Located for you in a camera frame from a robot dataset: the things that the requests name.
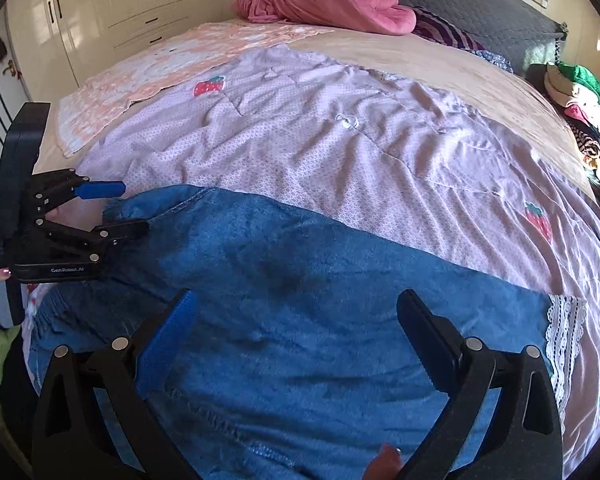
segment drawer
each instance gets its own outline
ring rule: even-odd
[[[162,27],[158,27],[155,30],[141,34],[137,38],[125,41],[125,43],[113,49],[116,62],[126,59],[133,54],[143,51],[144,49],[160,43],[161,41],[187,32],[191,28],[189,18],[182,18],[173,23],[168,23]]]
[[[179,0],[116,23],[109,27],[109,41],[113,47],[117,47],[141,34],[185,18],[188,15],[187,2]]]

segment lavender blanket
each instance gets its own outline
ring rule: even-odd
[[[566,472],[599,436],[600,212],[451,92],[286,46],[253,50],[166,91],[78,170],[123,180],[129,195],[181,183],[262,194],[580,298],[557,302],[546,334]]]

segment strawberry applique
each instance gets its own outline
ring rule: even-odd
[[[224,89],[224,76],[217,75],[208,81],[201,81],[193,89],[193,97],[201,96],[207,92],[219,92]]]
[[[554,234],[551,231],[551,224],[549,224],[549,220],[544,216],[542,209],[531,202],[525,202],[525,216],[541,232],[546,241],[551,243]]]

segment pink fleece blanket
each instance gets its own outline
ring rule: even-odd
[[[294,22],[401,36],[416,25],[398,0],[237,0],[236,13],[252,23]]]

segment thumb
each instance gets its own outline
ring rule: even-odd
[[[362,480],[394,480],[402,469],[400,450],[391,444],[382,444],[378,456],[367,466]]]

